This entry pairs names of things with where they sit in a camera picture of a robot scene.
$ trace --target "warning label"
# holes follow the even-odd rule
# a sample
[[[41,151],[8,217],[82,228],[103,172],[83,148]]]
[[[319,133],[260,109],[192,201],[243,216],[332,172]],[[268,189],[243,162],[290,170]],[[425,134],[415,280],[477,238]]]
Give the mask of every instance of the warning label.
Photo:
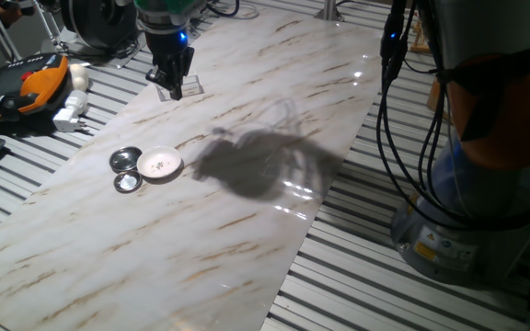
[[[414,246],[414,250],[417,253],[419,253],[421,256],[426,257],[430,259],[431,261],[434,260],[434,257],[437,253],[434,249],[431,249],[430,247],[426,246],[420,241],[416,242],[416,245]]]
[[[442,267],[466,271],[471,266],[478,246],[458,243],[423,226],[414,251]]]

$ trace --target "black cable bundle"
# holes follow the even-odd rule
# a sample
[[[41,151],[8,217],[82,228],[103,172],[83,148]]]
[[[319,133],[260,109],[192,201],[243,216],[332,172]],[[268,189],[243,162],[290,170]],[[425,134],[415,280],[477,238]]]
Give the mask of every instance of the black cable bundle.
[[[382,162],[384,163],[386,172],[388,173],[392,183],[396,187],[396,190],[402,196],[402,198],[404,198],[407,204],[420,216],[425,218],[427,221],[434,223],[435,225],[442,226],[443,228],[446,228],[449,230],[498,232],[498,231],[509,231],[509,230],[521,229],[521,228],[524,228],[530,225],[530,210],[523,211],[514,216],[505,217],[505,218],[497,217],[497,218],[479,219],[479,218],[474,218],[474,217],[468,217],[456,211],[452,211],[446,208],[445,206],[442,205],[442,203],[436,197],[435,189],[432,184],[432,163],[435,157],[436,146],[439,141],[439,136],[441,133],[441,124],[442,124],[443,116],[444,116],[444,101],[445,101],[445,93],[446,93],[446,85],[444,83],[441,83],[441,91],[439,93],[437,110],[435,111],[435,115],[432,119],[431,127],[429,128],[429,131],[427,133],[426,139],[423,143],[422,150],[421,150],[421,157],[420,157],[419,165],[418,165],[418,175],[419,175],[420,184],[418,184],[412,178],[408,169],[405,167],[404,163],[402,162],[398,154],[398,150],[394,144],[394,140],[392,139],[390,129],[389,129],[388,116],[387,116],[387,94],[389,92],[389,88],[392,82],[398,77],[402,64],[406,62],[405,57],[408,51],[408,35],[409,35],[409,30],[412,24],[414,10],[416,8],[416,1],[412,3],[412,6],[409,11],[409,17],[408,17],[408,23],[407,23],[406,29],[404,30],[403,34],[401,34],[402,22],[398,22],[394,18],[401,18],[400,14],[401,14],[403,5],[405,5],[405,1],[402,1],[402,0],[394,1],[394,4],[392,6],[392,13],[390,14],[390,17],[388,17],[388,21],[386,22],[386,27],[384,30],[384,37],[382,38],[382,49],[381,49],[382,100],[380,102],[379,111],[377,115],[377,125],[375,128],[377,146],[379,149],[380,156],[382,158]],[[427,74],[440,73],[444,70],[441,54],[439,52],[436,52],[435,57],[436,57],[435,62],[437,63],[437,69],[431,70],[427,72]],[[384,146],[382,144],[382,134],[381,134],[382,122],[384,123],[384,131],[386,133],[386,137],[388,140],[388,144],[390,146],[390,150],[393,153],[399,168],[401,169],[402,173],[406,177],[406,180],[412,185],[412,187],[414,187],[414,189],[419,193],[421,197],[423,197],[428,203],[431,204],[432,207],[440,211],[445,216],[450,217],[451,219],[462,224],[461,226],[452,226],[450,224],[441,223],[433,219],[432,217],[428,216],[425,212],[423,212],[416,205],[416,203],[410,200],[409,196],[404,192],[402,187],[398,184],[398,181],[396,177],[394,176],[394,174],[392,173],[389,163],[387,162],[386,154],[384,152]],[[423,180],[422,163],[424,160],[424,155],[428,149],[431,137],[433,135],[434,135],[434,138],[432,139],[432,146],[431,146],[429,158],[428,158],[429,161],[428,161],[428,167],[427,167],[427,184],[428,184],[428,187],[427,187],[425,186],[424,180]]]
[[[235,1],[235,10],[232,13],[230,13],[230,14],[223,13],[220,10],[212,7],[212,5],[210,5],[210,4],[206,4],[206,8],[210,9],[211,12],[213,12],[216,15],[219,15],[221,17],[234,17],[234,16],[236,16],[236,14],[238,14],[238,10],[240,9],[240,0],[236,0]]]

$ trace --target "slotted metal surface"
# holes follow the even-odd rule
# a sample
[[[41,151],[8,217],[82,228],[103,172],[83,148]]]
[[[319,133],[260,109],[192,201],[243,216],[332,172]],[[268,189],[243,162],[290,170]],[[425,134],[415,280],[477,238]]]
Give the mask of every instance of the slotted metal surface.
[[[321,0],[246,3],[308,16],[324,5]],[[362,2],[345,4],[340,12],[347,22],[379,31],[389,7]],[[198,31],[215,19],[204,19]],[[434,65],[426,55],[409,53],[407,58],[419,70]],[[50,131],[43,129],[44,122],[34,121],[16,124],[13,134],[0,134],[6,140],[0,153],[0,224],[147,85],[144,75],[151,61],[145,49],[120,70],[87,68],[91,87],[83,120],[89,133]],[[424,106],[431,83],[431,76],[404,67],[390,90],[391,130],[410,171],[416,170],[432,119]],[[378,95],[261,330],[523,329],[528,280],[513,276],[497,290],[443,285],[415,272],[394,251],[389,224],[402,199],[376,146],[379,101]],[[442,138],[440,148],[446,135]],[[392,154],[386,154],[394,173],[402,176]]]

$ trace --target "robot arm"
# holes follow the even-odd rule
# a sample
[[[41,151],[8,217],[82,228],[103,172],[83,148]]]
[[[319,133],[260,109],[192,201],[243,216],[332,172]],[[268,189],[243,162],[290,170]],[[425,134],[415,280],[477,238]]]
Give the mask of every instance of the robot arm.
[[[126,6],[132,0],[116,0]],[[205,0],[134,0],[146,43],[153,54],[153,69],[146,79],[169,91],[180,100],[183,76],[188,74],[193,48],[188,46],[186,27],[191,15],[206,4]]]

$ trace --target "yellow warning sticker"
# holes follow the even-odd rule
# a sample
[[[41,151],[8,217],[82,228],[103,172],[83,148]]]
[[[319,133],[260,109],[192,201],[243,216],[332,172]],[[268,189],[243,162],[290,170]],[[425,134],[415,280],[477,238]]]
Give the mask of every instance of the yellow warning sticker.
[[[427,245],[421,243],[420,241],[416,242],[414,250],[419,253],[422,257],[426,257],[432,261],[436,255],[436,251]]]

